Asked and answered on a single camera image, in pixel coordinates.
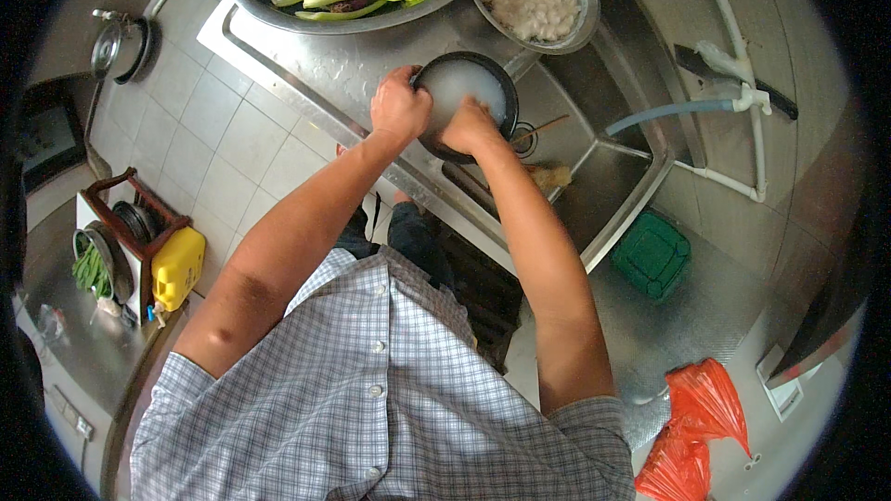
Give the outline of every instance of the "green basket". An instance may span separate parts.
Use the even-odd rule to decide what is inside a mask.
[[[690,254],[690,242],[684,235],[662,217],[644,212],[609,259],[638,290],[662,302],[684,280]]]

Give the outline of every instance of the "water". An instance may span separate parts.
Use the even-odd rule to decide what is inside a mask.
[[[419,82],[433,96],[429,124],[433,131],[446,127],[467,93],[488,104],[496,126],[504,122],[507,106],[501,84],[492,72],[475,62],[453,60],[438,64],[425,70]]]

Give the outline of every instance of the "stainless steel sink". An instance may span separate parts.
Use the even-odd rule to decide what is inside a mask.
[[[655,179],[661,181],[664,147],[657,137],[639,128],[621,133],[618,139],[602,132],[632,111],[594,44],[569,55],[541,58],[516,85],[519,119],[526,123],[515,131],[523,162],[544,168],[575,168],[569,186],[547,188],[544,193],[551,197],[575,247],[585,252],[590,270],[602,257],[605,244],[612,242],[609,238],[638,211],[640,195],[646,195],[646,188],[653,185],[653,180],[645,178],[651,167]],[[563,116],[568,118],[535,138],[521,139],[524,131]],[[657,143],[652,147],[649,139]],[[661,155],[655,166],[653,150]],[[476,165],[446,162],[442,170],[489,214],[498,217],[485,176]],[[644,186],[635,193],[642,182]],[[629,205],[623,209],[626,201]]]
[[[541,57],[489,25],[472,0],[456,0],[410,24],[355,35],[299,35],[262,24],[223,0],[199,40],[341,144],[371,128],[377,82],[400,64],[426,64],[451,50],[499,62],[517,83],[520,120],[543,132],[528,164],[577,166],[572,184],[549,192],[591,271],[656,191],[675,154],[692,152],[691,120],[643,123],[608,139],[611,122],[685,100],[673,64],[634,0],[601,0],[594,39],[572,54]],[[384,173],[480,250],[514,271],[492,196],[475,167],[445,164],[410,145]]]

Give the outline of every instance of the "red plastic bag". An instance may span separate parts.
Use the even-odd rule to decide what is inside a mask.
[[[634,488],[657,501],[704,501],[711,488],[708,447],[669,423],[653,443]]]
[[[668,425],[690,440],[731,437],[752,458],[740,396],[721,364],[708,358],[674,370],[665,380],[671,395]]]

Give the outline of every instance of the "dark pants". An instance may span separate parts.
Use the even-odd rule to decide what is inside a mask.
[[[350,217],[347,228],[340,233],[340,238],[334,243],[334,247],[349,251],[357,260],[377,253],[380,245],[372,244],[365,238],[367,223],[368,215],[362,206],[359,206]],[[427,221],[420,216],[418,206],[411,202],[395,205],[387,231],[387,242],[391,248],[429,274],[429,282],[434,288],[439,289],[440,284],[445,284],[453,290],[452,267],[446,254],[434,239]]]

